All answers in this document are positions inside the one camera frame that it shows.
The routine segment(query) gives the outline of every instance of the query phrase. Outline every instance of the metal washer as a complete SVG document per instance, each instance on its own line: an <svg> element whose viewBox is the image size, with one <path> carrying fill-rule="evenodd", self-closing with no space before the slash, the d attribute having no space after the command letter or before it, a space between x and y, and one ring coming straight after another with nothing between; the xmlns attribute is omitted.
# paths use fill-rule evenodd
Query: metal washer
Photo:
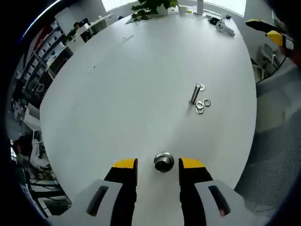
<svg viewBox="0 0 301 226"><path fill-rule="evenodd" d="M197 101L196 102L196 107L197 107L197 109L203 109L204 108L203 102L202 101Z"/></svg>
<svg viewBox="0 0 301 226"><path fill-rule="evenodd" d="M203 100L203 103L204 103L204 106L206 106L206 107L209 107L209 106L211 105L211 101L208 100L207 98L205 98L205 99Z"/></svg>
<svg viewBox="0 0 301 226"><path fill-rule="evenodd" d="M197 113L197 114L202 114L202 113L204 113L204 109L203 109L203 108L198 109L198 108L196 107L196 113Z"/></svg>
<svg viewBox="0 0 301 226"><path fill-rule="evenodd" d="M204 91L205 90L205 86L203 84L200 84L201 87L199 88L200 91Z"/></svg>

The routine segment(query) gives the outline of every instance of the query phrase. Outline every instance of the metal bolt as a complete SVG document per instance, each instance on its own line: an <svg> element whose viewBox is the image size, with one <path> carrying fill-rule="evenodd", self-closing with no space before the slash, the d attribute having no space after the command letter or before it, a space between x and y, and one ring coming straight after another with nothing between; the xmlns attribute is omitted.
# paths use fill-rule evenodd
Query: metal bolt
<svg viewBox="0 0 301 226"><path fill-rule="evenodd" d="M195 104L196 99L197 99L197 97L198 97L198 93L199 93L200 88L201 88L201 85L200 85L200 84L196 84L196 86L195 86L195 88L194 88L194 91L193 91L193 94L192 94L192 97L191 97L191 99L190 99L190 102L191 102L192 104Z"/></svg>

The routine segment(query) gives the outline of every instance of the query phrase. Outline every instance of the potted plant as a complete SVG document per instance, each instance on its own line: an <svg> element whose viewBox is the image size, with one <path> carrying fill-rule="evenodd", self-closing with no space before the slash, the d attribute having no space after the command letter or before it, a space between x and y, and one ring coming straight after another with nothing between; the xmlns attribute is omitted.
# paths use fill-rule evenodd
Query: potted plant
<svg viewBox="0 0 301 226"><path fill-rule="evenodd" d="M177 0L138 0L140 5L132 6L133 11L138 11L132 14L134 21L148 20L154 15L168 15L168 8L176 7Z"/></svg>
<svg viewBox="0 0 301 226"><path fill-rule="evenodd" d="M77 31L77 28L73 28L66 36L63 37L62 43L64 45L66 45L67 42L69 42L72 39L74 39L74 37L76 35L76 31Z"/></svg>

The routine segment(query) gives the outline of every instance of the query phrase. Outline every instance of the white table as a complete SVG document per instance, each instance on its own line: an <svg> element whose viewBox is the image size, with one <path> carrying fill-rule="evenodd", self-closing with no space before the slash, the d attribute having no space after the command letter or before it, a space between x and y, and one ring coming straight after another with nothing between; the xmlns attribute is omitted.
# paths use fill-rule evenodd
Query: white table
<svg viewBox="0 0 301 226"><path fill-rule="evenodd" d="M234 188L249 156L256 119L251 61L235 37L206 18L170 15L106 28L60 70L40 107L54 172L71 200L114 162L138 158L132 225L183 225L178 158L202 161L214 179ZM211 106L198 115L188 103ZM153 158L170 152L175 166L156 172Z"/></svg>

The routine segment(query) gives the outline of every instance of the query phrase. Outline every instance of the red object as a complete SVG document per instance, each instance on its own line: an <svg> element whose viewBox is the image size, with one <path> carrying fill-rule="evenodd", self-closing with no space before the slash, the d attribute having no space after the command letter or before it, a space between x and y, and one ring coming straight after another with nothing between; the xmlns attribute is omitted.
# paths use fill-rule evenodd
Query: red object
<svg viewBox="0 0 301 226"><path fill-rule="evenodd" d="M50 33L52 32L52 30L53 30L53 29L52 29L52 27L50 27L49 24L46 25L46 26L43 28L41 34L39 35L39 37L38 37L38 39L37 39L36 44L34 45L33 50L36 50L38 47L40 47L40 44L43 42L43 39L44 39L48 34L50 34Z"/></svg>
<svg viewBox="0 0 301 226"><path fill-rule="evenodd" d="M281 54L287 56L287 52L283 47L279 47ZM297 66L301 66L301 49L294 49L290 54L288 55L290 59L296 64Z"/></svg>

